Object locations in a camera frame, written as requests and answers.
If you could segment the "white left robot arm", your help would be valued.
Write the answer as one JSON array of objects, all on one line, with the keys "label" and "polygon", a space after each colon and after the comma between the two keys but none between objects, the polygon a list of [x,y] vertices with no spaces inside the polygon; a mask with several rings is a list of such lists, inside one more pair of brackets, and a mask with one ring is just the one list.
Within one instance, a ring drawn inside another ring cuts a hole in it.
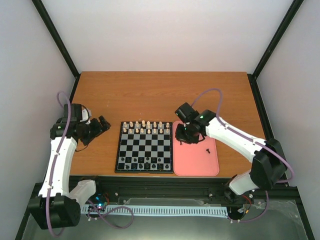
[{"label": "white left robot arm", "polygon": [[69,179],[78,143],[88,146],[110,127],[102,115],[93,118],[82,104],[64,105],[63,116],[49,132],[51,152],[42,187],[28,203],[28,210],[42,230],[75,227],[87,200],[103,198],[104,188],[95,180],[81,180],[69,190]]}]

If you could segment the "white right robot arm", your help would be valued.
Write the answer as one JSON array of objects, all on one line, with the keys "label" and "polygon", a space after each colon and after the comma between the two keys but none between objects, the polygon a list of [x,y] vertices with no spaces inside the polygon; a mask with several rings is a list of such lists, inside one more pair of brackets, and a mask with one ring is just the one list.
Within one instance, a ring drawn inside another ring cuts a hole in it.
[{"label": "white right robot arm", "polygon": [[242,195],[248,191],[271,190],[281,181],[288,166],[279,141],[254,137],[224,121],[217,112],[194,110],[185,102],[175,114],[181,120],[175,138],[186,144],[198,144],[206,138],[222,142],[240,153],[250,163],[251,169],[235,175],[228,182],[225,193]]}]

